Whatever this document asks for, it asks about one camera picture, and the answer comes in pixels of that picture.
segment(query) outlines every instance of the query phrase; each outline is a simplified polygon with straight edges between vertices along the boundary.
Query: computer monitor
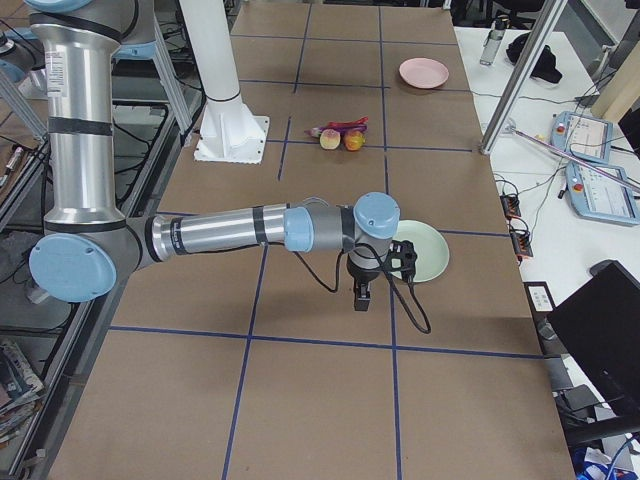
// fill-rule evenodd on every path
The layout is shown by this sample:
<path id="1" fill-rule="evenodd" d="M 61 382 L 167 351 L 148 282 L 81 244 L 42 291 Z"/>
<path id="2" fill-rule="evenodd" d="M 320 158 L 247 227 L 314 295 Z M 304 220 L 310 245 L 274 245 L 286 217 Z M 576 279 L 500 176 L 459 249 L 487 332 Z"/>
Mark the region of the computer monitor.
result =
<path id="1" fill-rule="evenodd" d="M 612 262 L 547 318 L 616 415 L 640 413 L 640 282 Z"/>

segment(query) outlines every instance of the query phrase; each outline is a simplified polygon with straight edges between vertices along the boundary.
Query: white table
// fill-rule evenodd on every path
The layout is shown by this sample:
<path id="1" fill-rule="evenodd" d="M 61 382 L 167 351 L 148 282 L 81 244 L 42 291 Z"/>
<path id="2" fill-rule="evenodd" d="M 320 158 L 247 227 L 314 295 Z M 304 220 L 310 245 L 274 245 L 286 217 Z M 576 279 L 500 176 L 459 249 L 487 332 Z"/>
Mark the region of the white table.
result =
<path id="1" fill-rule="evenodd" d="M 499 96 L 502 93 L 513 71 L 506 49 L 522 32 L 506 32 L 496 60 L 490 67 L 480 65 L 478 61 L 487 33 L 487 29 L 456 28 L 469 84 L 474 92 L 478 118 L 483 128 L 489 122 L 499 99 L 480 94 Z M 563 78 L 558 85 L 531 78 L 526 81 L 522 96 L 560 102 L 571 101 L 586 93 L 593 82 L 566 36 L 555 32 L 547 43 L 556 55 L 557 68 Z M 573 111 L 575 108 L 575 102 L 557 105 L 521 98 L 511 117 L 519 130 L 548 138 L 553 115 L 565 110 Z M 622 133 L 616 126 L 614 138 L 620 136 Z M 612 144 L 630 148 L 624 138 Z M 556 170 L 558 162 L 557 157 L 515 136 L 501 137 L 491 154 L 494 172 L 516 184 L 520 190 L 547 180 Z M 636 156 L 612 151 L 610 163 L 624 167 L 627 175 L 640 179 L 640 161 Z M 536 212 L 542 204 L 533 234 L 534 257 L 522 263 L 522 279 L 546 281 L 554 300 L 559 304 L 591 278 L 589 267 L 601 260 L 619 260 L 636 278 L 640 278 L 640 227 L 618 226 L 578 217 L 568 194 L 562 200 L 557 198 L 564 185 L 562 170 L 553 180 L 549 197 L 544 204 L 542 202 L 547 185 L 523 193 L 520 197 L 522 216 L 530 227 L 533 227 Z"/>

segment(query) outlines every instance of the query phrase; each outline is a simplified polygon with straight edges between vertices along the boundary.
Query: robotic arm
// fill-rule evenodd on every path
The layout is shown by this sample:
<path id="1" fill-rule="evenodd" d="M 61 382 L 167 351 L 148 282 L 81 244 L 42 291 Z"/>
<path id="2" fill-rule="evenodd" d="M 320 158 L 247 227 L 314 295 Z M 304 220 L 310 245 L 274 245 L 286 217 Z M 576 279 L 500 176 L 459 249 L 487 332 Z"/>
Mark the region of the robotic arm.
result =
<path id="1" fill-rule="evenodd" d="M 370 193 L 353 208 L 307 201 L 194 217 L 125 218 L 115 206 L 111 57 L 123 41 L 138 46 L 152 41 L 153 3 L 25 1 L 33 9 L 32 31 L 45 47 L 54 171 L 54 207 L 45 216 L 47 235 L 34 247 L 29 262 L 42 288 L 65 301 L 88 301 L 107 293 L 135 270 L 174 255 L 284 243 L 294 252 L 348 252 L 355 307 L 367 309 L 369 282 L 380 272 L 382 262 L 390 262 L 393 256 L 389 247 L 400 211 L 391 197 Z M 185 12 L 185 18 L 193 18 L 197 2 L 181 3 L 183 7 L 189 4 L 190 14 Z M 221 118 L 233 120 L 229 106 L 236 102 L 241 113 L 246 113 L 246 107 L 237 86 L 224 9 L 219 3 L 217 16 L 222 12 L 218 20 L 223 22 L 219 30 L 227 36 L 227 42 L 222 43 L 229 51 L 218 57 L 231 70 L 231 81 L 222 82 L 221 88 L 233 95 L 215 100 L 219 95 L 211 90 L 216 86 L 207 81 L 205 91 L 209 103 L 220 104 L 213 105 L 220 109 L 214 108 L 217 114 L 209 115 L 209 123 L 228 126 L 229 122 Z M 198 58 L 201 48 L 194 46 L 199 64 L 207 60 Z M 238 142 L 233 135 L 218 136 L 225 144 Z"/>

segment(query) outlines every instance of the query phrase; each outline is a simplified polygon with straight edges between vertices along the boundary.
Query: brown table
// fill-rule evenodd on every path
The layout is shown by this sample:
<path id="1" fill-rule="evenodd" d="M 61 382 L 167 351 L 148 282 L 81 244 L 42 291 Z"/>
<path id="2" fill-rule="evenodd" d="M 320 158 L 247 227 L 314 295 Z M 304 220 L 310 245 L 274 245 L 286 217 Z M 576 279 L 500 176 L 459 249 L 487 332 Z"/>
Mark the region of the brown table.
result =
<path id="1" fill-rule="evenodd" d="M 278 248 L 174 259 L 126 288 L 50 478 L 570 479 L 573 471 L 447 12 L 247 3 L 242 93 L 271 117 L 260 165 L 183 150 L 160 211 L 388 191 L 439 229 L 419 334 L 383 280 L 366 314 Z M 418 91 L 406 58 L 451 72 Z M 369 116 L 357 153 L 306 128 Z M 330 279 L 335 252 L 309 262 Z"/>

